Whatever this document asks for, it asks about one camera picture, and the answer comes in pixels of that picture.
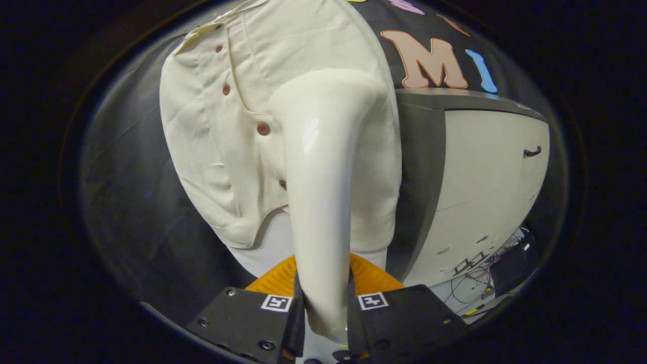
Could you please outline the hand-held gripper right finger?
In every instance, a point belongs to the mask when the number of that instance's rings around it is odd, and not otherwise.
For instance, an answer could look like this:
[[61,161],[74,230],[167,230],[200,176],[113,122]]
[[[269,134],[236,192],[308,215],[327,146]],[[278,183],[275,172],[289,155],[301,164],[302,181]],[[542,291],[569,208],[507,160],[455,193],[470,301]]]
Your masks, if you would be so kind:
[[427,286],[406,287],[369,260],[350,255],[347,341],[353,362],[429,362],[468,325]]

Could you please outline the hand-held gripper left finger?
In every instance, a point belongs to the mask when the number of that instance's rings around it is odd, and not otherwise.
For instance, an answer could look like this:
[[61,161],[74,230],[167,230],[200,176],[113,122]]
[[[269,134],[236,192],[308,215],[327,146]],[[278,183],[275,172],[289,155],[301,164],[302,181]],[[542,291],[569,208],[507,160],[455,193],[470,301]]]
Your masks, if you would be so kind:
[[226,287],[187,330],[240,360],[294,363],[303,355],[305,307],[291,256],[245,288]]

